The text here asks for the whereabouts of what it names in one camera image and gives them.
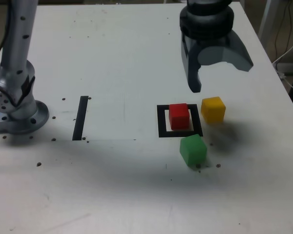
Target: black square outline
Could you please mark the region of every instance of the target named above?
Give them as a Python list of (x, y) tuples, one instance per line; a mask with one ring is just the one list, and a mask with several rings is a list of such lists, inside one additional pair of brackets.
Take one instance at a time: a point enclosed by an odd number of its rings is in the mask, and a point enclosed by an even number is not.
[(157, 105), (158, 137), (189, 137), (195, 134), (203, 136), (199, 111), (196, 104), (188, 105), (191, 112), (193, 131), (172, 131), (166, 129), (165, 110), (169, 110), (169, 105)]

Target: white cable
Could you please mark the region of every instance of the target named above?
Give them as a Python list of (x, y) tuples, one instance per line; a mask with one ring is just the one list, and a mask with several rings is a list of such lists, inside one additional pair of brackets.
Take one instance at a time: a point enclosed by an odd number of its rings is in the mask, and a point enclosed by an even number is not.
[(285, 82), (287, 82), (287, 84), (293, 89), (293, 86), (287, 81), (286, 78), (283, 78), (282, 80), (284, 80)]
[(285, 56), (288, 52), (290, 52), (293, 49), (293, 46), (287, 51), (285, 52), (280, 58), (278, 58), (276, 61), (274, 61), (272, 64), (274, 65), (275, 62), (277, 62), (279, 59), (281, 59), (283, 56)]

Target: cable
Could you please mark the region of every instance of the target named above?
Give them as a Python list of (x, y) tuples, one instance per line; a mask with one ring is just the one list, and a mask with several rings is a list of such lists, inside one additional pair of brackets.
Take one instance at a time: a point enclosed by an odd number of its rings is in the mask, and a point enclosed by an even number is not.
[(275, 59), (277, 59), (277, 57), (278, 57), (278, 48), (277, 48), (278, 36), (279, 36), (280, 30), (282, 28), (283, 21), (285, 19), (285, 14), (287, 12), (287, 8), (288, 8), (288, 5), (289, 5), (290, 1), (291, 0), (288, 0), (287, 4), (285, 5), (284, 12), (283, 12), (283, 17), (282, 17), (282, 20), (281, 20), (281, 23), (280, 23), (280, 26), (279, 26), (279, 29), (278, 29), (278, 32), (277, 32), (277, 36), (275, 37), (275, 40), (274, 40)]
[(284, 80), (293, 89), (293, 86), (287, 81), (286, 78), (283, 78), (282, 80)]
[(10, 30), (10, 24), (11, 24), (11, 9), (12, 9), (12, 2), (11, 0), (9, 0), (8, 2), (8, 9), (7, 9), (7, 24), (6, 24), (6, 27), (5, 27), (5, 31), (4, 31), (4, 35), (3, 35), (3, 39), (0, 43), (0, 51), (1, 49), (3, 48), (4, 46), (4, 43), (6, 41), (6, 38), (8, 36), (8, 32)]
[[(289, 32), (289, 36), (288, 36), (288, 41), (287, 41), (287, 46), (284, 50), (284, 53), (286, 53), (286, 51), (288, 50), (289, 47), (289, 43), (290, 43), (290, 38), (291, 38), (291, 34), (292, 34), (292, 15), (291, 15), (291, 5), (293, 3), (293, 0), (290, 0), (289, 5), (288, 5), (288, 11), (289, 11), (289, 18), (290, 18), (290, 32)], [(278, 71), (278, 64), (279, 62), (281, 62), (282, 58), (275, 64), (275, 68)]]
[(282, 56), (280, 56), (278, 59), (276, 59), (276, 61), (274, 61), (272, 64), (274, 65), (277, 61), (279, 61), (283, 56), (285, 56), (288, 52), (290, 52), (293, 49), (293, 46), (287, 51), (285, 52)]

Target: green cube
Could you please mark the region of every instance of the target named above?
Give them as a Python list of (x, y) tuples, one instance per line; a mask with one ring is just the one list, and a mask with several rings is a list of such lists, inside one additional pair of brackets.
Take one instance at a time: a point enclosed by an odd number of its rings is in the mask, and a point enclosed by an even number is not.
[(186, 164), (192, 166), (206, 160), (207, 147), (201, 137), (196, 134), (181, 139), (180, 153)]

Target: silver metal arm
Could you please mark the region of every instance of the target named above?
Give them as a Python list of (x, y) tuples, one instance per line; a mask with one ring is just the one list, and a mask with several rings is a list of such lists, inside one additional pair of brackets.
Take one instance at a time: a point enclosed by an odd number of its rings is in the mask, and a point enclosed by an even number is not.
[(13, 0), (0, 64), (0, 133), (23, 134), (49, 118), (45, 104), (33, 97), (35, 69), (27, 60), (38, 0)]

